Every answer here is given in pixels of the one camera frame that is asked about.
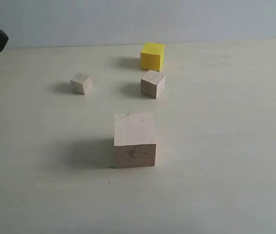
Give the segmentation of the large wooden cube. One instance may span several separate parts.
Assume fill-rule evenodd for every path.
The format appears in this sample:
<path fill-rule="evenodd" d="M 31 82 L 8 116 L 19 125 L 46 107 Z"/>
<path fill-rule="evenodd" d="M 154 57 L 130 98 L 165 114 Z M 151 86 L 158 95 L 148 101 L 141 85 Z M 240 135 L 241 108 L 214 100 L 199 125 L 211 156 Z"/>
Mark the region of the large wooden cube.
<path fill-rule="evenodd" d="M 157 144 L 152 113 L 114 115 L 114 167 L 155 165 Z"/>

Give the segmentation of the yellow cube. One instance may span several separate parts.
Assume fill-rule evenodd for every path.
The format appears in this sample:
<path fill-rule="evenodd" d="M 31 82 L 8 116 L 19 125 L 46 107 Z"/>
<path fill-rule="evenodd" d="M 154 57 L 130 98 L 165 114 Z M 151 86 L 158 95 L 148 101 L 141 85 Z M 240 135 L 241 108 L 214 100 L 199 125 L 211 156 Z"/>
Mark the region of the yellow cube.
<path fill-rule="evenodd" d="M 160 72 L 164 62 L 164 54 L 164 44 L 146 42 L 140 52 L 141 69 Z"/>

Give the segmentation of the medium wooden cube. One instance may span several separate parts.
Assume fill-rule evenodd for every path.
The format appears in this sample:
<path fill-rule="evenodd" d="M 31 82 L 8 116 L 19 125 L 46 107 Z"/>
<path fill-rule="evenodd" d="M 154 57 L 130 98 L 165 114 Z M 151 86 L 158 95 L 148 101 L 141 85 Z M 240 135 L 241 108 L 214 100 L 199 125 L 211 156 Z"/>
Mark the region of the medium wooden cube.
<path fill-rule="evenodd" d="M 149 70 L 141 78 L 141 93 L 157 99 L 165 89 L 166 76 L 163 73 Z"/>

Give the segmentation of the small wooden cube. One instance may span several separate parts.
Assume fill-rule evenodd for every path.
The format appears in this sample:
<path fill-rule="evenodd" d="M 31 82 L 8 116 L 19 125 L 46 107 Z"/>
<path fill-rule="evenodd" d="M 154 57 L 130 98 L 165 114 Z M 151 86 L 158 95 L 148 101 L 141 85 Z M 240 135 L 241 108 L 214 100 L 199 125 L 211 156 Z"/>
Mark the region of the small wooden cube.
<path fill-rule="evenodd" d="M 86 95 L 92 88 L 92 79 L 90 75 L 78 72 L 71 80 L 73 92 Z"/>

